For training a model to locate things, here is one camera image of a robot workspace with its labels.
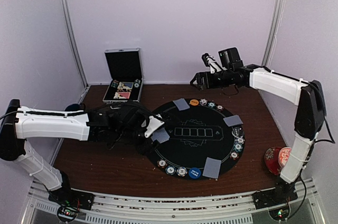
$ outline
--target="vertical metal pole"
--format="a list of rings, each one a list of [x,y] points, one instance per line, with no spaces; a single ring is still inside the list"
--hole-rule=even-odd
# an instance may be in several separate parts
[[[276,0],[275,1],[275,9],[273,14],[273,20],[270,27],[270,33],[268,37],[268,41],[265,47],[265,54],[262,61],[262,66],[269,66],[271,62],[271,56],[273,53],[273,48],[275,45],[275,38],[277,34],[278,24],[280,21],[281,13],[283,11],[284,0]]]
[[[75,36],[74,36],[74,31],[73,31],[73,26],[70,20],[70,13],[69,13],[69,7],[68,7],[68,2],[67,0],[61,0],[62,3],[62,8],[63,8],[63,15],[64,15],[64,20],[65,20],[65,24],[66,24],[66,28],[67,28],[67,34],[68,34],[68,39],[69,39],[69,43],[70,43],[70,47],[75,59],[75,63],[76,63],[76,67],[78,69],[83,87],[87,87],[88,83],[87,83],[87,79],[86,79],[86,75],[85,72],[83,70],[83,66],[81,63],[81,59],[79,56],[79,51],[78,51],[78,47],[76,45],[76,41],[75,41]]]

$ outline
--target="open case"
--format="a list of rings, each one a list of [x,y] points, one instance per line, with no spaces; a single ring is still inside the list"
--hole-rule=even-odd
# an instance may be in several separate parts
[[[143,74],[139,48],[106,50],[105,55],[112,81],[103,101],[140,101]]]

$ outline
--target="white panel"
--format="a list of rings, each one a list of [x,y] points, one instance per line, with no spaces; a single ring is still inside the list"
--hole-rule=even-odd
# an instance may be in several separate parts
[[[189,82],[201,55],[236,46],[260,64],[275,0],[68,0],[89,83],[109,83],[105,49],[142,50],[146,83]]]
[[[338,139],[338,0],[286,0],[277,34],[271,68],[296,78],[321,81],[331,131]],[[296,109],[272,95],[263,95],[280,125],[288,145],[292,145]],[[326,129],[318,139],[328,138]],[[312,176],[324,202],[329,223],[336,223],[338,202],[338,146],[318,143],[305,170]]]
[[[64,109],[82,92],[60,0],[0,0],[0,114],[12,98],[40,109]],[[57,140],[30,140],[50,160]],[[0,223],[18,223],[31,178],[0,160]]]

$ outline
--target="table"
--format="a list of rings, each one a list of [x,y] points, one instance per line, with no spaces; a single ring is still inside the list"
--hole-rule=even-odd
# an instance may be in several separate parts
[[[91,86],[84,103],[102,105],[107,86]],[[246,147],[229,172],[217,180],[191,181],[163,174],[132,145],[117,144],[111,151],[105,143],[65,139],[54,166],[70,178],[74,189],[134,197],[198,197],[226,195],[274,187],[276,177],[265,167],[263,156],[272,146],[284,147],[280,132],[258,91],[240,88],[226,96],[221,89],[198,91],[189,85],[145,85],[141,103],[150,110],[179,98],[205,98],[222,105],[243,121]],[[224,89],[231,94],[233,89]]]

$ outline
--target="orange poker chip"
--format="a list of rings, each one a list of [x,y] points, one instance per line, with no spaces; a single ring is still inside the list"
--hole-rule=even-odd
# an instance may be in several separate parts
[[[200,102],[199,102],[198,100],[196,100],[196,99],[192,99],[192,100],[190,101],[190,104],[191,104],[192,106],[197,106],[198,104],[200,104]]]

